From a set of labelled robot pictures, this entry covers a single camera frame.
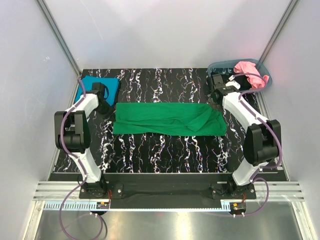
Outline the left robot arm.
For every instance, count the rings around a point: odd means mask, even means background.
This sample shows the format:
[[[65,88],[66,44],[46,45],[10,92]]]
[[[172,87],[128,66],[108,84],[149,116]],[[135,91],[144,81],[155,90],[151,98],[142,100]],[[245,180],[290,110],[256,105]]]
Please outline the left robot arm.
[[[113,112],[107,102],[107,86],[101,82],[92,83],[86,91],[83,82],[79,85],[82,94],[68,109],[54,114],[54,138],[58,149],[63,150],[76,164],[81,175],[79,183],[81,199],[102,199],[110,197],[112,190],[96,164],[91,153],[91,133],[87,117],[92,112],[109,115]]]

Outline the green t-shirt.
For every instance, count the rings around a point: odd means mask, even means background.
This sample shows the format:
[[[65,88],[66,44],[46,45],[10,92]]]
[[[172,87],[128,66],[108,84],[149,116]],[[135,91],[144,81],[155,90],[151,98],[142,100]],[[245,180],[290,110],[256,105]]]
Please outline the green t-shirt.
[[[206,103],[118,103],[113,134],[144,133],[221,137],[227,133],[227,124],[222,114]]]

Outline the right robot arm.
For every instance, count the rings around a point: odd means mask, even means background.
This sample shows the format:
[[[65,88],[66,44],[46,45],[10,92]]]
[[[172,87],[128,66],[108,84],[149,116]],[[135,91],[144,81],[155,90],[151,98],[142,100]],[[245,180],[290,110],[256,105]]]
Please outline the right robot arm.
[[[229,81],[224,82],[221,74],[211,74],[207,79],[211,91],[208,104],[214,110],[229,111],[245,130],[244,159],[220,192],[235,199],[250,189],[259,172],[278,168],[283,158],[280,122],[261,115],[243,97],[262,89],[241,91],[237,77],[239,74],[231,75]]]

